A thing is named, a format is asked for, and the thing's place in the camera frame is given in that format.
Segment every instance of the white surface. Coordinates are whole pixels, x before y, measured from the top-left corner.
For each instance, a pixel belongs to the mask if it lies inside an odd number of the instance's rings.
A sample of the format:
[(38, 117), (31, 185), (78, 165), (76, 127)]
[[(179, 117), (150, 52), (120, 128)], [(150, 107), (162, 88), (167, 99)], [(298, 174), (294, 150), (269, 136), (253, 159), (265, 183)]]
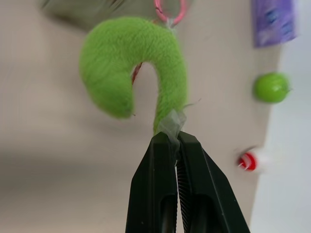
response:
[(300, 1), (298, 12), (300, 35), (280, 62), (294, 90), (272, 110), (266, 148), (277, 152), (276, 161), (259, 179), (252, 233), (311, 232), (311, 1)]

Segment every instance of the pink ring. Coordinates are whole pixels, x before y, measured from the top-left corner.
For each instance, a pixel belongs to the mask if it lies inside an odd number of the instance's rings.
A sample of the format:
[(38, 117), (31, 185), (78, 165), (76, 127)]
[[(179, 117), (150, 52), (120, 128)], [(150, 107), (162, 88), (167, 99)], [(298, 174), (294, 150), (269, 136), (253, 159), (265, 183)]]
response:
[[(155, 11), (157, 15), (162, 21), (167, 22), (169, 18), (163, 13), (163, 10), (161, 7), (161, 0), (154, 0), (154, 2), (155, 2)], [(186, 0), (180, 0), (180, 12), (179, 12), (179, 15), (173, 21), (174, 26), (183, 19), (183, 17), (186, 14), (186, 9), (187, 9)]]

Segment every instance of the green fuzzy worm toy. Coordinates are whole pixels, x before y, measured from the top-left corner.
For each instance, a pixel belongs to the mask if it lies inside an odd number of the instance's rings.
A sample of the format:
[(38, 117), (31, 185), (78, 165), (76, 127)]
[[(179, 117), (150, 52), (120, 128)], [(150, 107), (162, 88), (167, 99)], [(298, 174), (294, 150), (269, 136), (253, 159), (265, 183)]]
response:
[(116, 118), (134, 111), (131, 72), (140, 62), (154, 65), (158, 99), (154, 133), (172, 110), (187, 101), (187, 71), (175, 36), (166, 28), (138, 17), (105, 21), (87, 36), (80, 57), (80, 74), (96, 105)]

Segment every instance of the blurry background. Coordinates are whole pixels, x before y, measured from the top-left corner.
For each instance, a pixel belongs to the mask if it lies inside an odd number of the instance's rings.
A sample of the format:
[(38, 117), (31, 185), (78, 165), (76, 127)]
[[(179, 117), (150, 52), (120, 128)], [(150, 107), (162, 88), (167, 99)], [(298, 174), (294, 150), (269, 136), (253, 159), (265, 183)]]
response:
[[(155, 19), (153, 1), (112, 1), (115, 10), (80, 27), (42, 13), (59, 1), (43, 10), (38, 2), (0, 1), (0, 232), (124, 232), (130, 182), (153, 134), (156, 74), (144, 64), (136, 79), (136, 116), (102, 113), (79, 77), (81, 28), (120, 15)], [(270, 106), (252, 98), (252, 86), (276, 70), (281, 50), (254, 49), (250, 9), (249, 0), (196, 0), (177, 27), (197, 103), (186, 131), (226, 174), (248, 223), (258, 175), (236, 160), (264, 142)]]
[(311, 2), (297, 3), (299, 37), (284, 45), (280, 59), (293, 91), (272, 109), (266, 148), (275, 161), (259, 178), (253, 233), (310, 232)]

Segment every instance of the green ball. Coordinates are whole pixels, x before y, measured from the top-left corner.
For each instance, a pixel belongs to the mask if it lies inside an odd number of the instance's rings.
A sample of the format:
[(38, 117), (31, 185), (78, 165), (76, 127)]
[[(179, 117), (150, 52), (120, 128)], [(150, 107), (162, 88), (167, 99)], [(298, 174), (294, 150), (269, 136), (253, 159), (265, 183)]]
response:
[(290, 84), (286, 75), (269, 73), (260, 76), (254, 85), (255, 96), (264, 102), (282, 102), (290, 91)]

